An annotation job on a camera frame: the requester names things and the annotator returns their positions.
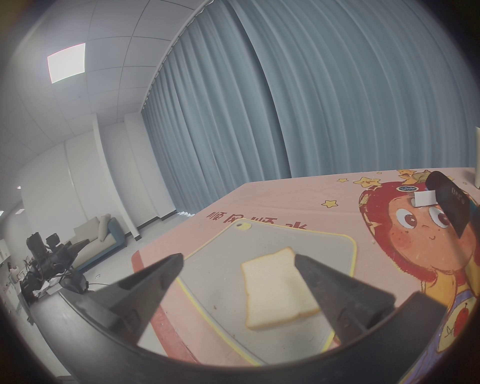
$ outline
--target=blue curtain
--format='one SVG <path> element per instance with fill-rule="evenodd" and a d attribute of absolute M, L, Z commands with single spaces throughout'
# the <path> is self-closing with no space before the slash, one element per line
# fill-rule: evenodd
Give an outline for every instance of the blue curtain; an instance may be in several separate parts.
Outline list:
<path fill-rule="evenodd" d="M 178 210 L 245 182 L 473 166 L 480 93 L 411 0 L 215 0 L 143 116 Z"/>

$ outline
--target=white bread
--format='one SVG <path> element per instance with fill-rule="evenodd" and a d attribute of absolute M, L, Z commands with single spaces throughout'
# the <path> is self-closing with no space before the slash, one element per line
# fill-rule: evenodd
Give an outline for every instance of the white bread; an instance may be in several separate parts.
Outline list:
<path fill-rule="evenodd" d="M 295 267 L 295 253 L 290 247 L 247 261 L 241 269 L 247 294 L 247 328 L 279 325 L 319 312 Z"/>

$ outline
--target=person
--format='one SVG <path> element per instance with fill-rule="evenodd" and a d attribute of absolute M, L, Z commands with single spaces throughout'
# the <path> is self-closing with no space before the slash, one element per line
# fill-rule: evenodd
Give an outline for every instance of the person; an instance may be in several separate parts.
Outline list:
<path fill-rule="evenodd" d="M 12 265 L 10 264 L 10 262 L 7 263 L 7 266 L 8 266 L 8 270 L 10 272 L 10 279 L 12 280 L 12 282 L 15 284 L 15 283 L 18 283 L 18 272 L 19 272 L 19 269 L 18 267 L 16 268 L 12 268 Z"/>
<path fill-rule="evenodd" d="M 415 178 L 413 172 L 409 176 L 407 183 L 371 186 L 359 199 L 376 243 L 402 272 L 419 280 L 421 292 L 448 308 L 434 340 L 403 383 L 417 382 L 438 361 L 465 325 L 480 293 L 480 247 L 471 224 L 458 238 L 440 206 L 415 208 L 412 192 L 426 190 L 425 178 Z"/>

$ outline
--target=gray cutting board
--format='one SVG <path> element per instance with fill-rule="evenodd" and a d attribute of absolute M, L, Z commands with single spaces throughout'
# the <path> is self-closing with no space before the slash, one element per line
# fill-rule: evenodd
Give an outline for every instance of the gray cutting board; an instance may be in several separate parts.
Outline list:
<path fill-rule="evenodd" d="M 247 300 L 240 264 L 285 247 L 345 274 L 353 271 L 356 245 L 349 237 L 242 219 L 191 255 L 180 273 L 220 331 L 261 364 L 315 355 L 331 339 L 332 328 L 322 312 L 273 328 L 245 327 Z"/>

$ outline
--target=beige sofa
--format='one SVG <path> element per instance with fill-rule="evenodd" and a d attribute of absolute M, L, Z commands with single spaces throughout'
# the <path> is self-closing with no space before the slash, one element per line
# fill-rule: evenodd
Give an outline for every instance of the beige sofa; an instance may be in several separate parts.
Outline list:
<path fill-rule="evenodd" d="M 72 244 L 88 239 L 90 242 L 78 252 L 72 267 L 85 269 L 100 257 L 110 255 L 126 244 L 125 235 L 118 221 L 107 214 L 100 220 L 94 217 L 73 229 L 75 236 L 69 239 Z"/>

